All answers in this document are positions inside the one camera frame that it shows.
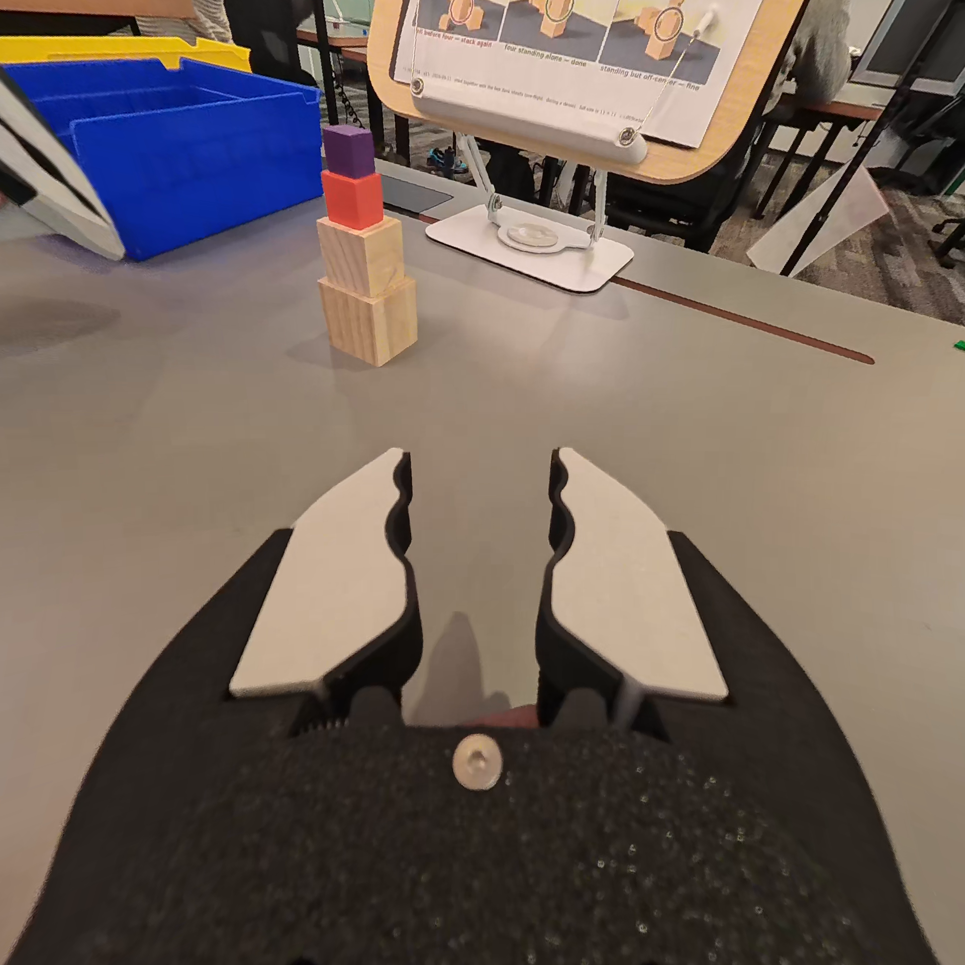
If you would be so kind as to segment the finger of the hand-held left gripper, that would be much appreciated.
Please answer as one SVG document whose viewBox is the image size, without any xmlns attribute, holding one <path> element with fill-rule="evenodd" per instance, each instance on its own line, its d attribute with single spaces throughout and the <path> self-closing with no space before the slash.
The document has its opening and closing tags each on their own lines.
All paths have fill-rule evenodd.
<svg viewBox="0 0 965 965">
<path fill-rule="evenodd" d="M 47 195 L 18 201 L 1 192 L 1 240 L 4 242 L 59 235 L 105 259 L 120 261 L 126 249 L 113 223 L 75 203 L 64 206 Z"/>
<path fill-rule="evenodd" d="M 26 173 L 29 160 L 47 180 L 70 193 L 80 208 L 105 223 L 110 215 L 74 156 L 11 76 L 1 77 L 2 162 L 31 188 L 53 200 L 52 188 Z"/>
</svg>

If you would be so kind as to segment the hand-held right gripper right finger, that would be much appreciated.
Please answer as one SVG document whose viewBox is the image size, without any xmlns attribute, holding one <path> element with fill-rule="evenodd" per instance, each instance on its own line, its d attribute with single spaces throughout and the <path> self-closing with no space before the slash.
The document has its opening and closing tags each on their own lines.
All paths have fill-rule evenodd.
<svg viewBox="0 0 965 965">
<path fill-rule="evenodd" d="M 604 706 L 722 703 L 728 685 L 657 513 L 574 449 L 552 453 L 548 496 L 540 688 L 551 700 L 590 689 Z"/>
</svg>

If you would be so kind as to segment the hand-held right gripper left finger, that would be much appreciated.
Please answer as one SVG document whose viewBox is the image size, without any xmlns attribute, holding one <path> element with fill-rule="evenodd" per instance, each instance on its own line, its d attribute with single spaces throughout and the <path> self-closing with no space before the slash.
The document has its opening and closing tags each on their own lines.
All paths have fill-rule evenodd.
<svg viewBox="0 0 965 965">
<path fill-rule="evenodd" d="M 406 556 L 412 495 L 410 454 L 388 449 L 297 518 L 231 678 L 232 697 L 309 693 L 349 706 L 376 686 L 401 699 L 423 653 Z"/>
</svg>

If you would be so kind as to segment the blue plastic bin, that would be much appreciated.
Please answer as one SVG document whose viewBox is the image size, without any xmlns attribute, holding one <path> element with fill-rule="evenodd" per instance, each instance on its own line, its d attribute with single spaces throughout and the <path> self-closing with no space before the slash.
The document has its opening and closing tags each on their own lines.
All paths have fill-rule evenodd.
<svg viewBox="0 0 965 965">
<path fill-rule="evenodd" d="M 320 91 L 182 59 L 5 65 L 144 261 L 320 197 Z"/>
</svg>

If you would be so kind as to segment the red wooden cube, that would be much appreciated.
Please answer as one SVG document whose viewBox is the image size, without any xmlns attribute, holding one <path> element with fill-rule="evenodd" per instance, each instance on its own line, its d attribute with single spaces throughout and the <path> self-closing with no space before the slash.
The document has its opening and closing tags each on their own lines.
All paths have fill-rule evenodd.
<svg viewBox="0 0 965 965">
<path fill-rule="evenodd" d="M 323 170 L 320 179 L 327 217 L 332 223 L 361 232 L 382 222 L 384 208 L 379 173 L 350 177 Z"/>
</svg>

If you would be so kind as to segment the medium wooden cube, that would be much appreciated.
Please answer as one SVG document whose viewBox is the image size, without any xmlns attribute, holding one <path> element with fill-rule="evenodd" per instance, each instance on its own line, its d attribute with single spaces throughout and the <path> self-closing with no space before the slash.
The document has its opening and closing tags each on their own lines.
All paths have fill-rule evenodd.
<svg viewBox="0 0 965 965">
<path fill-rule="evenodd" d="M 364 230 L 317 222 L 320 250 L 330 283 L 358 296 L 384 296 L 405 278 L 401 222 L 390 216 Z"/>
</svg>

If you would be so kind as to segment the purple wooden cube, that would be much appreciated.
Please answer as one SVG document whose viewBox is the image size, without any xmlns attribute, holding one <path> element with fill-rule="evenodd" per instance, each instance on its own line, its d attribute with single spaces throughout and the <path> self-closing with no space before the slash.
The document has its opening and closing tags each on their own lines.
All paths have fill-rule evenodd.
<svg viewBox="0 0 965 965">
<path fill-rule="evenodd" d="M 376 172 L 375 146 L 368 128 L 331 125 L 321 133 L 325 171 L 351 179 Z"/>
</svg>

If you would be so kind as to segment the large wooden cube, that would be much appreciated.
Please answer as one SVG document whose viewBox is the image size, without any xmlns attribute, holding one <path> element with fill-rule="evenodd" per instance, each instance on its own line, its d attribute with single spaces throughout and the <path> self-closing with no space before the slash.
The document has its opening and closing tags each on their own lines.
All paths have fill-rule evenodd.
<svg viewBox="0 0 965 965">
<path fill-rule="evenodd" d="M 405 276 L 381 296 L 362 296 L 319 281 L 331 346 L 381 367 L 415 344 L 418 337 L 416 281 Z"/>
</svg>

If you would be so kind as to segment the yellow plastic bin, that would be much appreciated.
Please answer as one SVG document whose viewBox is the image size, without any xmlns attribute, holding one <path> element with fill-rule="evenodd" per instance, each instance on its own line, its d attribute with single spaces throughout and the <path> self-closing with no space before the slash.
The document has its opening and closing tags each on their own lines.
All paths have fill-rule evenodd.
<svg viewBox="0 0 965 965">
<path fill-rule="evenodd" d="M 250 51 L 235 44 L 141 36 L 14 36 L 1 39 L 2 65 L 153 59 L 177 69 L 182 60 L 250 73 Z"/>
</svg>

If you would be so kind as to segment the black office chair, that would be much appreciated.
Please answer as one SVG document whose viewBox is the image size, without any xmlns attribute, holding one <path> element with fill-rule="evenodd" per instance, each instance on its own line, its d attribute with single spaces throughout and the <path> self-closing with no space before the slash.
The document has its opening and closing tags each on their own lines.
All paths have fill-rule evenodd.
<svg viewBox="0 0 965 965">
<path fill-rule="evenodd" d="M 710 252 L 722 225 L 744 197 L 764 148 L 730 152 L 694 179 L 674 185 L 648 184 L 621 175 L 608 178 L 606 217 L 610 227 L 679 238 L 686 249 Z"/>
</svg>

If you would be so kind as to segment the white slanted panel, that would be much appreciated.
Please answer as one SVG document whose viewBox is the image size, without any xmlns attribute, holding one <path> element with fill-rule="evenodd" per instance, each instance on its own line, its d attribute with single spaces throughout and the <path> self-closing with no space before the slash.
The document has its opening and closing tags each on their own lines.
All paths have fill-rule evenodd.
<svg viewBox="0 0 965 965">
<path fill-rule="evenodd" d="M 748 250 L 747 257 L 756 268 L 772 273 L 782 271 L 808 225 L 840 181 L 843 171 L 840 168 L 814 188 Z M 888 213 L 889 206 L 884 195 L 866 167 L 860 166 L 808 249 L 795 263 L 790 276 L 797 276 L 815 259 Z"/>
</svg>

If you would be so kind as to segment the white instruction sheet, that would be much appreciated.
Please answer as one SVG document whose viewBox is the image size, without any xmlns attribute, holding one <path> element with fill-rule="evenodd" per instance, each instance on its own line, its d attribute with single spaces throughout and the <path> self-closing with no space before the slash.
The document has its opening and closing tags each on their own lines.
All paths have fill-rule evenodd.
<svg viewBox="0 0 965 965">
<path fill-rule="evenodd" d="M 407 2 L 391 76 L 441 115 L 697 149 L 761 3 Z"/>
</svg>

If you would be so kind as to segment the wooden display board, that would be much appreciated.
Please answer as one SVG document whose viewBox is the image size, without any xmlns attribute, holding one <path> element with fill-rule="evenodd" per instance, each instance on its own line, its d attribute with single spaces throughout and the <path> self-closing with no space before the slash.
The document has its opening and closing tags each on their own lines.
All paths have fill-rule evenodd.
<svg viewBox="0 0 965 965">
<path fill-rule="evenodd" d="M 806 6 L 804 1 L 762 3 L 698 148 L 678 147 L 646 135 L 646 154 L 636 161 L 591 146 L 580 134 L 551 133 L 543 122 L 513 122 L 504 113 L 485 113 L 468 106 L 429 105 L 423 94 L 412 92 L 409 83 L 393 78 L 407 2 L 374 2 L 368 32 L 368 79 L 383 105 L 400 117 L 646 183 L 679 184 L 706 174 L 724 159 L 745 127 L 757 123 Z"/>
</svg>

